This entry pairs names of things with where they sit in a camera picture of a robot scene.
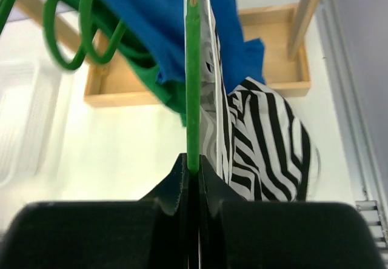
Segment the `striped black white tank top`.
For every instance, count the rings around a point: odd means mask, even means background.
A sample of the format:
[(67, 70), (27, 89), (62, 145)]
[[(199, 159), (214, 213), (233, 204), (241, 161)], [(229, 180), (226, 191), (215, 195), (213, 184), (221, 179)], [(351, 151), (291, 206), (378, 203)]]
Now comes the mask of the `striped black white tank top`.
[(201, 17), (200, 152), (248, 201), (305, 201), (319, 153), (289, 103), (244, 59), (233, 0), (198, 0)]

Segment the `green hanger of striped top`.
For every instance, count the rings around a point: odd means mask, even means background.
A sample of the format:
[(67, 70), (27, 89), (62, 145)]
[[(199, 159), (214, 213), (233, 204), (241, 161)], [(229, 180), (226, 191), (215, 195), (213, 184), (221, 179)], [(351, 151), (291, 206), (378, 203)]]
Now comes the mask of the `green hanger of striped top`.
[(199, 128), (201, 94), (201, 18), (199, 0), (186, 0), (186, 116), (187, 168), (190, 174), (199, 171)]

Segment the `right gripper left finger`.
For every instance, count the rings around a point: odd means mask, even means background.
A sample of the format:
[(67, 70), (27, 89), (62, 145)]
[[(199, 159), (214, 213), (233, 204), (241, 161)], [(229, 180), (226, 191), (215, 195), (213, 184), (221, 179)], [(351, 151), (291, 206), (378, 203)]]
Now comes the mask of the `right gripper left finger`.
[(189, 235), (187, 155), (138, 203), (138, 268), (187, 268)]

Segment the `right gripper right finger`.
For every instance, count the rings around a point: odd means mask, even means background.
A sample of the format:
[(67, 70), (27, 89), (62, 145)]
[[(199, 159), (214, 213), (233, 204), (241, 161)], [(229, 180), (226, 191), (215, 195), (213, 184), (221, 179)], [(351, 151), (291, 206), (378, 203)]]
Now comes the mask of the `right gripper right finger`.
[(245, 201), (200, 156), (199, 249), (203, 268), (248, 268), (248, 221)]

